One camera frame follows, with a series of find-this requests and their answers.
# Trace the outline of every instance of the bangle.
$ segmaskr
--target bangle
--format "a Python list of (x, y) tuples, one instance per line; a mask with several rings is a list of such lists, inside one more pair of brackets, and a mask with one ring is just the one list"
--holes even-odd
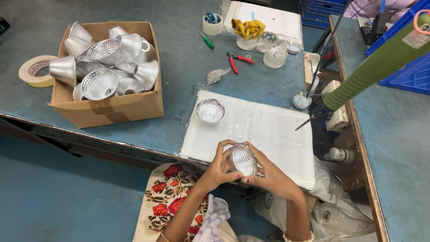
[(167, 242), (170, 242), (168, 239), (166, 239), (163, 235), (163, 233), (161, 232), (161, 236), (163, 237), (164, 240), (166, 240)]
[(310, 232), (310, 239), (304, 240), (304, 241), (292, 241), (290, 239), (287, 239), (287, 237), (285, 237), (285, 233), (283, 233), (282, 236), (284, 237), (285, 242), (312, 242), (313, 239), (315, 238), (315, 236), (313, 236), (312, 231)]

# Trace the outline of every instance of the green hose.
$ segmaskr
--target green hose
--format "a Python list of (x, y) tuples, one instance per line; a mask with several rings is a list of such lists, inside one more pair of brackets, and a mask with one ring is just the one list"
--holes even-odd
[[(417, 23), (419, 27), (426, 23), (430, 25), (430, 15), (422, 14)], [(389, 77), (409, 62), (429, 52), (430, 41), (418, 49), (403, 41), (413, 30), (414, 25), (411, 22), (379, 47), (342, 85), (324, 97), (325, 106), (332, 111), (338, 110), (372, 84)]]

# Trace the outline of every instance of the wooden frame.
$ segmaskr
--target wooden frame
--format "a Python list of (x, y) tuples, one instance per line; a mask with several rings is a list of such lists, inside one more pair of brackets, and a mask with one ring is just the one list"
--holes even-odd
[[(332, 16), (330, 16), (330, 26), (333, 31), (335, 28)], [(341, 82), (347, 79), (347, 74), (345, 71), (344, 62), (342, 59), (341, 49), (339, 47), (339, 42), (336, 33), (333, 34), (333, 46), (335, 48), (336, 59), (339, 65), (339, 73), (341, 75)], [(385, 224), (384, 215), (382, 214), (382, 207), (379, 201), (378, 192), (376, 190), (375, 180), (373, 178), (372, 169), (370, 167), (369, 158), (366, 152), (366, 146), (364, 144), (363, 136), (360, 129), (360, 124), (358, 121), (357, 113), (355, 111), (354, 101), (350, 100), (347, 103), (348, 116), (350, 119), (351, 127), (354, 134), (354, 139), (356, 141), (356, 162), (361, 162), (363, 164), (363, 176), (366, 186), (367, 196), (369, 197), (370, 207), (372, 208), (373, 221), (375, 223), (376, 235), (379, 242), (389, 242), (390, 238), (387, 232), (387, 226)]]

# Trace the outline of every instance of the woman's left hand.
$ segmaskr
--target woman's left hand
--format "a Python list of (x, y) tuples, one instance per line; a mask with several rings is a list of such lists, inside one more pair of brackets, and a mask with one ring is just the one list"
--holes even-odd
[(206, 194), (217, 188), (221, 183), (232, 182), (243, 177), (243, 173), (239, 171), (227, 174), (227, 161), (231, 155), (231, 148), (223, 153), (224, 147), (236, 143), (236, 141), (232, 140), (223, 140), (218, 143), (214, 160), (202, 177), (196, 182), (193, 189), (198, 188)]

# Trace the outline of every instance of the red rose print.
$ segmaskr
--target red rose print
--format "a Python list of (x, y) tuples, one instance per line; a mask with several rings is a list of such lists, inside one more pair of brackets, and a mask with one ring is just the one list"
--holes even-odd
[(203, 222), (203, 215), (199, 215), (196, 217), (196, 223), (198, 226), (202, 226), (202, 222)]
[(169, 212), (171, 214), (176, 214), (178, 209), (181, 207), (182, 203), (184, 202), (186, 197), (175, 199), (170, 205), (169, 205)]
[(190, 226), (188, 232), (191, 234), (197, 234), (197, 232), (199, 231), (199, 227), (197, 226)]
[(166, 216), (167, 215), (167, 206), (165, 204), (158, 204), (155, 207), (152, 207), (152, 211), (154, 211), (154, 216)]
[(178, 180), (174, 180), (172, 181), (172, 183), (170, 183), (170, 186), (177, 186), (178, 185)]
[(152, 190), (155, 193), (161, 193), (166, 186), (167, 186), (167, 184), (165, 184), (163, 182), (160, 182), (160, 183), (157, 183), (157, 184), (153, 185), (152, 186)]
[(169, 166), (169, 168), (167, 168), (167, 170), (165, 170), (163, 172), (163, 176), (170, 178), (171, 176), (173, 176), (175, 173), (177, 173), (178, 171), (182, 170), (182, 165), (181, 164), (173, 164), (171, 166)]

